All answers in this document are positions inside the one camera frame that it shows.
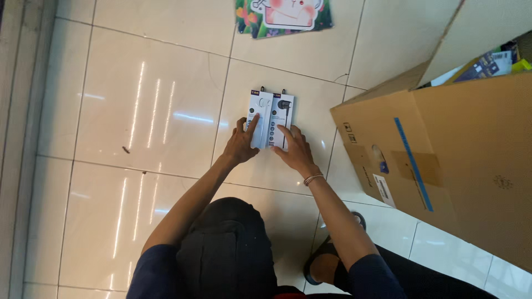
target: v-gen logo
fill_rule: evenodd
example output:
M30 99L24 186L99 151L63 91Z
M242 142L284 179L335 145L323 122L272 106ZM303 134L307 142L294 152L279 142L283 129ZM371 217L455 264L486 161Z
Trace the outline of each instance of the v-gen logo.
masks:
M364 170L364 173L365 173L365 175L366 175L366 178L368 179L368 184L369 184L369 186L370 186L371 188L373 188L373 186L371 185L371 181L370 181L370 179L369 179L369 177L368 177L368 172L365 170L365 167L364 167L364 166L362 167L362 169Z

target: cartoon character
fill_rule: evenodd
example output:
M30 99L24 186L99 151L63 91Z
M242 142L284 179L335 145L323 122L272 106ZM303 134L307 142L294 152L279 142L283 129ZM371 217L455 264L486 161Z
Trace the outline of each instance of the cartoon character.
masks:
M254 0L251 9L264 15L268 28L312 30L323 0Z

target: blue tape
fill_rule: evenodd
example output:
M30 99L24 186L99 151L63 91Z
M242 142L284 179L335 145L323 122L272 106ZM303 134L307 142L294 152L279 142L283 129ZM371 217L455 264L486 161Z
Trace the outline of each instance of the blue tape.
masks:
M410 145L408 145L408 140L406 140L406 135L404 134L401 121L399 120L399 118L394 118L394 120L395 120L395 125L397 126L397 129L399 130L399 135L401 135L401 139L403 140L403 145L406 150L406 153L408 154L408 158L410 159L410 163L412 164L415 179L418 181L419 188L421 189L421 194L423 195L425 203L427 204L427 209L430 212L434 212L432 208L432 204L430 203L429 195L427 194L427 190L425 189L425 184L423 184L423 180L421 179L421 174L419 173L418 165L416 164L414 160L414 155L412 155L412 151L410 150Z

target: navy blue shirt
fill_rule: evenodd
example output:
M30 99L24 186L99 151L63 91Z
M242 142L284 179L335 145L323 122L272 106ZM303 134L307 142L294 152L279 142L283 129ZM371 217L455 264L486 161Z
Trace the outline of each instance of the navy blue shirt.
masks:
M177 251L171 245L156 245L146 250L138 260L127 299L190 298L177 267ZM348 283L355 298L406 298L380 255L370 254L354 263Z

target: sandal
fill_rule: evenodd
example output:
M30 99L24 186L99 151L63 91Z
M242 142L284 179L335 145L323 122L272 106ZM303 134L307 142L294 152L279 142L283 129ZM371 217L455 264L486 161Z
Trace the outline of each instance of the sandal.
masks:
M358 213L358 212L351 212L351 214L353 214L354 216L358 216L360 218L360 224L362 225L362 227L364 228L364 231L365 231L366 224L365 224L364 217L362 215L360 215L360 213ZM323 243L321 243L320 247L318 247L318 249L306 261L305 267L303 268L303 275L305 275L306 281L308 281L308 283L313 285L313 286L317 286L317 285L320 285L322 283L319 283L319 282L315 281L314 279L312 279L312 276L310 275L310 265L312 264L312 262L319 255L322 255L322 254L325 254L325 253L330 253L330 254L335 255L338 258L340 258L338 256L338 252L336 251L336 248L334 247L334 244L333 243L329 243L330 240L331 240L331 236L329 235L329 236L327 236L325 241L323 241Z

